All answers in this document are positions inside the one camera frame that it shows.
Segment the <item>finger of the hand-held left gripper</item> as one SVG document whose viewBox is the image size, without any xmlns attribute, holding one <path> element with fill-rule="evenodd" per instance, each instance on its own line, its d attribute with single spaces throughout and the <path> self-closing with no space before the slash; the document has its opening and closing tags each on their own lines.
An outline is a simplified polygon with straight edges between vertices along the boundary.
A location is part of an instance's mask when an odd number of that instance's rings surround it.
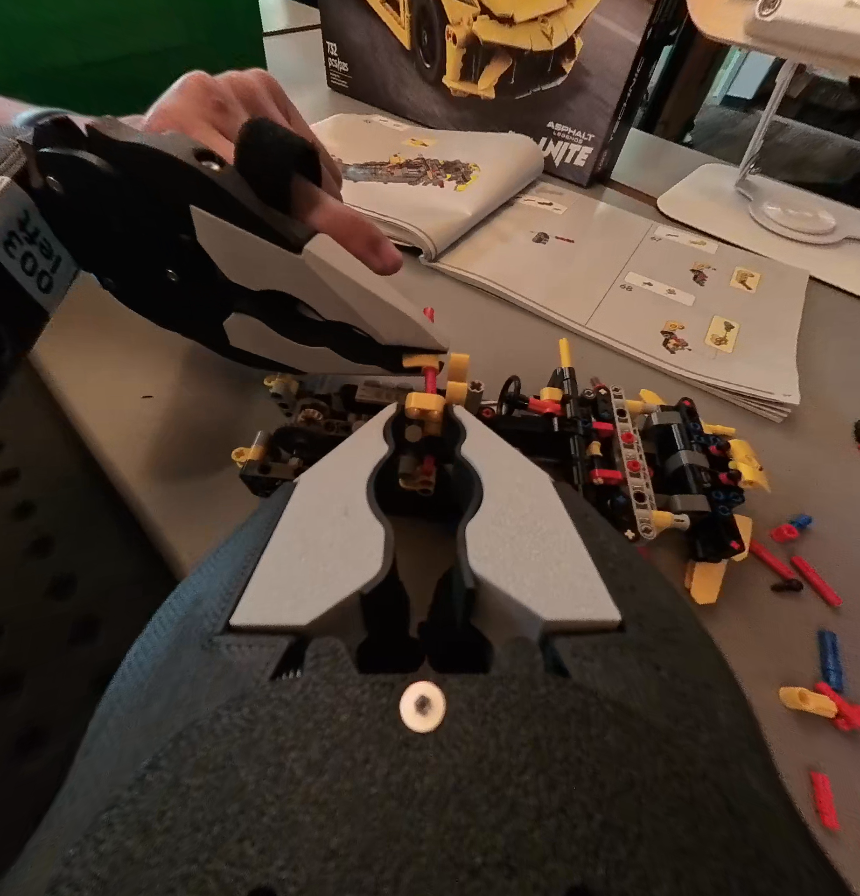
<svg viewBox="0 0 860 896">
<path fill-rule="evenodd" d="M 343 307 L 340 319 L 304 307 L 236 311 L 224 321 L 231 345 L 306 375 L 383 375 L 404 370 L 411 348 L 377 340 L 369 321 Z"/>
<path fill-rule="evenodd" d="M 195 206 L 189 210 L 200 246 L 237 286 L 284 292 L 384 346 L 447 351 L 434 323 L 327 235 L 317 234 L 295 253 Z"/>
</svg>

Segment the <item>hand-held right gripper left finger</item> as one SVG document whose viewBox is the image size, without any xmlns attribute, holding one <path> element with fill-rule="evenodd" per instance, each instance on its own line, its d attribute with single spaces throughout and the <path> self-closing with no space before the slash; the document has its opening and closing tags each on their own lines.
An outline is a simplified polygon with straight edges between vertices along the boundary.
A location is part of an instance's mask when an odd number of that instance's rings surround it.
<svg viewBox="0 0 860 896">
<path fill-rule="evenodd" d="M 355 648 L 358 668 L 369 674 L 423 665 L 375 490 L 393 455 L 400 409 L 380 410 L 281 489 L 287 501 L 231 612 L 231 632 L 335 636 Z"/>
</svg>

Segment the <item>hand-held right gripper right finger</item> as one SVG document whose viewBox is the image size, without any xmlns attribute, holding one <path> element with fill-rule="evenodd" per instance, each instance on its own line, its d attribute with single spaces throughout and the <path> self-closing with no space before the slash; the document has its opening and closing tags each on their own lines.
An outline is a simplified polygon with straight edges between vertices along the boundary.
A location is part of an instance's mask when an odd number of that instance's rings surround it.
<svg viewBox="0 0 860 896">
<path fill-rule="evenodd" d="M 467 410 L 447 413 L 455 558 L 427 612 L 427 662 L 485 674 L 523 638 L 612 633 L 621 611 L 552 478 Z"/>
</svg>

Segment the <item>small yellow lego connector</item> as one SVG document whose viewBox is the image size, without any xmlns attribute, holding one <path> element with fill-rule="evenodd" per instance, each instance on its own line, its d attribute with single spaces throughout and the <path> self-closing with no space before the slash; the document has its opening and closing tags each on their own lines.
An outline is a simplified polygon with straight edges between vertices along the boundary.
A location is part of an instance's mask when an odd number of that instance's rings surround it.
<svg viewBox="0 0 860 896">
<path fill-rule="evenodd" d="M 438 391 L 438 374 L 442 370 L 441 356 L 426 353 L 403 354 L 402 365 L 406 369 L 418 369 L 424 376 L 424 389 L 411 392 L 405 399 L 405 413 L 411 420 L 440 423 L 447 405 L 465 406 L 469 391 L 469 363 L 467 353 L 449 353 L 450 368 L 445 393 Z"/>
</svg>

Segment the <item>lego car chassis model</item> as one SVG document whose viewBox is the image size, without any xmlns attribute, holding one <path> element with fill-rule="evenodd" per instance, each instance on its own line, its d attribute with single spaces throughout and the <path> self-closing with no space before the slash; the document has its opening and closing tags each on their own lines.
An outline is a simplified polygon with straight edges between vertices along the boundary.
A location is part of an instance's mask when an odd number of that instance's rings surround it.
<svg viewBox="0 0 860 896">
<path fill-rule="evenodd" d="M 393 472 L 382 486 L 399 511 L 442 519 L 453 503 L 451 448 L 443 422 L 411 420 L 405 399 L 413 385 L 343 377 L 341 385 L 307 385 L 302 377 L 265 378 L 281 410 L 282 426 L 259 431 L 231 457 L 251 493 L 270 497 L 320 461 L 391 403 L 403 417 L 393 425 Z M 544 471 L 565 481 L 629 543 L 646 544 L 662 532 L 684 533 L 684 587 L 695 603 L 714 604 L 729 561 L 749 554 L 752 522 L 739 512 L 749 488 L 769 490 L 749 443 L 731 427 L 704 422 L 693 399 L 667 403 L 642 390 L 630 399 L 597 378 L 582 389 L 569 342 L 547 387 L 525 394 L 517 375 L 495 401 L 469 377 L 467 412 Z M 447 405 L 453 408 L 458 405 Z"/>
</svg>

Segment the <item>lego instruction booklet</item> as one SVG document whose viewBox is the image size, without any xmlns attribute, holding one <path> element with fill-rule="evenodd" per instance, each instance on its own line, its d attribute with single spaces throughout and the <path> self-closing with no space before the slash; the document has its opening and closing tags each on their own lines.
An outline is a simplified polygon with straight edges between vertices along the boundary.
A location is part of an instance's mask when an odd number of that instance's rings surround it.
<svg viewBox="0 0 860 896">
<path fill-rule="evenodd" d="M 804 270 L 555 185 L 522 134 L 313 130 L 344 201 L 424 264 L 770 420 L 800 405 Z"/>
</svg>

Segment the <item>person's left forearm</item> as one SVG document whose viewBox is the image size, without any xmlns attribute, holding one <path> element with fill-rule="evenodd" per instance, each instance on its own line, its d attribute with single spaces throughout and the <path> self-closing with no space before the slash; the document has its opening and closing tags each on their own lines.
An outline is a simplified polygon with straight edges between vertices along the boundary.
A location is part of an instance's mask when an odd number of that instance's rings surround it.
<svg viewBox="0 0 860 896">
<path fill-rule="evenodd" d="M 45 118 L 51 113 L 51 109 L 33 106 L 26 102 L 0 95 L 0 129 L 32 127 L 41 118 Z"/>
</svg>

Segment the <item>scattered small lego pieces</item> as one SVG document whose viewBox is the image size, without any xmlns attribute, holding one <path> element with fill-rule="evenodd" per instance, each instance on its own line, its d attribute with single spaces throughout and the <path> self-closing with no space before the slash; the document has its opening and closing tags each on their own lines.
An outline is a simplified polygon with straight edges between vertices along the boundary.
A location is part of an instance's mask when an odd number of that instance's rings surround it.
<svg viewBox="0 0 860 896">
<path fill-rule="evenodd" d="M 790 592 L 807 586 L 830 608 L 839 609 L 842 606 L 838 593 L 800 555 L 792 556 L 789 563 L 785 563 L 756 539 L 749 540 L 748 549 L 779 577 L 774 590 Z M 829 721 L 837 731 L 860 732 L 860 703 L 846 698 L 845 672 L 837 634 L 819 629 L 817 646 L 821 679 L 811 688 L 783 686 L 778 689 L 778 699 L 786 709 Z M 818 770 L 812 770 L 809 777 L 813 804 L 821 826 L 829 832 L 838 833 L 841 825 L 830 778 Z"/>
</svg>

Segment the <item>lego set box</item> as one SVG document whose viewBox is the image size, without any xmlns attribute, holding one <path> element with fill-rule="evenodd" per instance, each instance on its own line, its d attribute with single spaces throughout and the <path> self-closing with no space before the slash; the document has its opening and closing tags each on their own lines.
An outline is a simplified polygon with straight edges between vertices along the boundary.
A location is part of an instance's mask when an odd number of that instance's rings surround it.
<svg viewBox="0 0 860 896">
<path fill-rule="evenodd" d="M 545 173 L 610 174 L 687 7 L 658 1 L 320 1 L 328 86 L 436 130 L 521 133 Z"/>
</svg>

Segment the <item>person's left hand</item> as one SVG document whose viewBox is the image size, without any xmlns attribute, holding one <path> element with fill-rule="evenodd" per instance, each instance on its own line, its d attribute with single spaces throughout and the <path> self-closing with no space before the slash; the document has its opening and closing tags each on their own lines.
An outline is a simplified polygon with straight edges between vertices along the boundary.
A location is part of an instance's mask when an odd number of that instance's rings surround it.
<svg viewBox="0 0 860 896">
<path fill-rule="evenodd" d="M 301 176 L 294 179 L 292 216 L 331 237 L 375 273 L 397 273 L 402 254 L 368 218 L 343 203 L 343 179 L 334 159 L 267 71 L 185 73 L 134 125 L 148 133 L 183 134 L 232 161 L 234 142 L 252 118 L 267 118 L 297 133 L 319 153 L 322 185 Z"/>
</svg>

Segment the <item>green plastic box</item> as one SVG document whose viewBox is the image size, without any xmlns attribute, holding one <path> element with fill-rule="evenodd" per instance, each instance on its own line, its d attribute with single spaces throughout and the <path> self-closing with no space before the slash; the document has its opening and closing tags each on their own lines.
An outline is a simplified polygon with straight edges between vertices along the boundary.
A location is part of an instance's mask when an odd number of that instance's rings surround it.
<svg viewBox="0 0 860 896">
<path fill-rule="evenodd" d="M 128 111 L 188 71 L 265 64 L 257 1 L 0 1 L 0 94 L 31 103 Z"/>
</svg>

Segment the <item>black perforated panel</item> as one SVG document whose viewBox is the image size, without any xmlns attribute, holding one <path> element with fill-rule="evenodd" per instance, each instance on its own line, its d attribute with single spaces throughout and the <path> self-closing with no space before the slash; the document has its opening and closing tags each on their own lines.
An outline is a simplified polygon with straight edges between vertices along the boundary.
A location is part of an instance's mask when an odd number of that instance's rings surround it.
<svg viewBox="0 0 860 896">
<path fill-rule="evenodd" d="M 178 582 L 24 362 L 0 398 L 0 879 Z"/>
</svg>

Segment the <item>white board stand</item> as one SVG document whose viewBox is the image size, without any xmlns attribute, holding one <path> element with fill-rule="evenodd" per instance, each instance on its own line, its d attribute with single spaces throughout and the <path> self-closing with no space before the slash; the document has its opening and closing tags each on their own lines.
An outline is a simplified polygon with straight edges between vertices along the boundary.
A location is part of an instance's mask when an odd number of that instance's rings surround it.
<svg viewBox="0 0 860 896">
<path fill-rule="evenodd" d="M 698 167 L 665 192 L 667 218 L 860 298 L 860 170 L 831 176 L 823 142 L 778 109 L 799 65 L 782 63 L 737 167 Z"/>
</svg>

